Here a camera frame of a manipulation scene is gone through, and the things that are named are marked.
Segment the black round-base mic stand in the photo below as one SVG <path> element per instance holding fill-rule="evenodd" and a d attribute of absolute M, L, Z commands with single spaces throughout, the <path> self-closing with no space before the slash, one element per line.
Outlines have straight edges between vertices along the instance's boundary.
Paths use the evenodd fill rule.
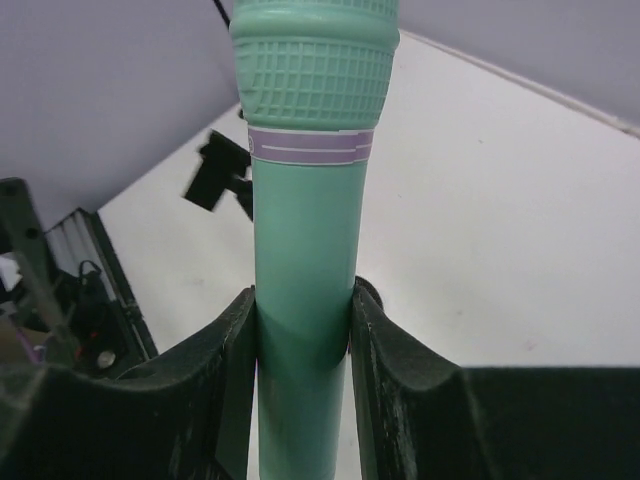
<path fill-rule="evenodd" d="M 231 192 L 250 221 L 253 220 L 253 182 L 247 177 L 249 152 L 217 130 L 200 146 L 201 159 L 183 198 L 213 211 L 225 192 Z"/>

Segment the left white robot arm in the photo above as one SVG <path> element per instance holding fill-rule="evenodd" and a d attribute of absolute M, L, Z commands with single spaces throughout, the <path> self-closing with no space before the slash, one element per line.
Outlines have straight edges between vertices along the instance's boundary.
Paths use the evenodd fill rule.
<path fill-rule="evenodd" d="M 71 276 L 57 266 L 26 182 L 1 181 L 1 252 L 10 253 L 20 280 L 2 294 L 14 307 L 18 327 L 37 325 L 49 333 L 46 359 L 72 367 L 77 336 L 70 324 L 76 310 Z"/>

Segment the green microphone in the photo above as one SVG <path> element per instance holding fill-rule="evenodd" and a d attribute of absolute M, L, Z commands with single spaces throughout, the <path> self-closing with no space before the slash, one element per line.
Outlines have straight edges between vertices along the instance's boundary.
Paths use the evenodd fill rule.
<path fill-rule="evenodd" d="M 259 475 L 335 475 L 368 160 L 400 42 L 394 1 L 239 1 Z"/>

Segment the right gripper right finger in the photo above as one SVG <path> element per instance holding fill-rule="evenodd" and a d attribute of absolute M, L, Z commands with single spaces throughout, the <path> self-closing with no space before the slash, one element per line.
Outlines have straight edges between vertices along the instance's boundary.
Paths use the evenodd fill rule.
<path fill-rule="evenodd" d="M 352 298 L 350 352 L 366 479 L 635 479 L 639 372 L 461 367 Z"/>

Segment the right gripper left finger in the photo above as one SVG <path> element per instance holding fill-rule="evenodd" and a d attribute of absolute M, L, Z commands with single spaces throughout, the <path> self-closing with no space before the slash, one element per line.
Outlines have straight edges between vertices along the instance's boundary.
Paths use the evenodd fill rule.
<path fill-rule="evenodd" d="M 255 295 L 117 379 L 1 369 L 5 479 L 243 479 L 256 365 Z"/>

